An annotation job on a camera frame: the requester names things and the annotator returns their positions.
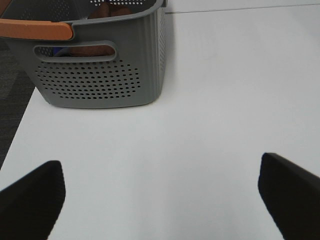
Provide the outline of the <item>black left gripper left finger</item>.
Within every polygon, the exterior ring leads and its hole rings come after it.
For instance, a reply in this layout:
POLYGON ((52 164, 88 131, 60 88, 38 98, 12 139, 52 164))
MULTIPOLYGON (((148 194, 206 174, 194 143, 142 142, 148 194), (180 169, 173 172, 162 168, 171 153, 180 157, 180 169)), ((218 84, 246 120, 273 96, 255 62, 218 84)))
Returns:
POLYGON ((0 238, 46 240, 66 198, 62 164, 50 160, 0 192, 0 238))

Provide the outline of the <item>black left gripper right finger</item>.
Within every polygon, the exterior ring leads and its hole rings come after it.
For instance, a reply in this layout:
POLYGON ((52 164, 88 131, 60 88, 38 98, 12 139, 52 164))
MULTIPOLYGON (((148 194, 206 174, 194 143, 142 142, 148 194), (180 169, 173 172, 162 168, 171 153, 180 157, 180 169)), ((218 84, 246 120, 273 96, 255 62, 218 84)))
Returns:
POLYGON ((276 153, 261 157, 260 197, 285 240, 320 238, 320 178, 276 153))

